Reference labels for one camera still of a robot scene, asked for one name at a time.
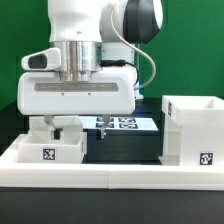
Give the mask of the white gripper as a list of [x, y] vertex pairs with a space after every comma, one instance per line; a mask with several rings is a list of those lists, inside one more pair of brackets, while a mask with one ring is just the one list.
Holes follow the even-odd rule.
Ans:
[[131, 114], [135, 96], [129, 77], [113, 71], [96, 72], [89, 82], [62, 82], [58, 72], [26, 72], [19, 79], [17, 105], [24, 115], [45, 115], [53, 140], [60, 140], [63, 131], [54, 116], [103, 115], [104, 139], [110, 115]]

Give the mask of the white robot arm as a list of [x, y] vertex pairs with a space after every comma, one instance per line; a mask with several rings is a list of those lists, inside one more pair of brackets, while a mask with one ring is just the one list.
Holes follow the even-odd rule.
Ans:
[[132, 48], [161, 30], [161, 0], [47, 0], [51, 24], [47, 50], [27, 55], [18, 83], [17, 105], [24, 115], [42, 115], [53, 139], [63, 126], [57, 115], [112, 115], [135, 109], [139, 88], [120, 62], [102, 58], [107, 43]]

